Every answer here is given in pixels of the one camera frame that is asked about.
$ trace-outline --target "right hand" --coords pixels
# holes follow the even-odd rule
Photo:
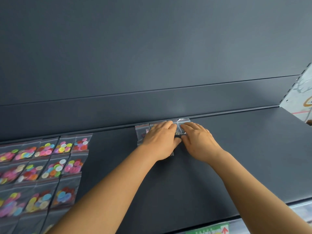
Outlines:
[[[187,135],[182,135],[181,139],[194,158],[210,164],[219,155],[226,153],[215,141],[209,130],[203,126],[193,122],[185,122],[181,128],[187,133]]]

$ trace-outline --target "forearm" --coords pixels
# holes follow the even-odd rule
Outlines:
[[[107,233],[117,231],[144,177],[155,161],[138,147],[90,190],[51,233]]]
[[[221,153],[210,165],[223,180],[251,234],[312,233],[307,223],[256,180],[232,155]]]

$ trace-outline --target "gray wall panel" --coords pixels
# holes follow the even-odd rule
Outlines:
[[[312,129],[283,108],[198,118],[216,141],[282,201],[312,197]],[[77,198],[136,148],[134,128],[95,133]],[[160,234],[238,215],[213,169],[179,145],[145,177],[119,233]]]
[[[312,0],[0,0],[0,105],[300,74]]]
[[[0,141],[277,105],[296,78],[0,106]]]

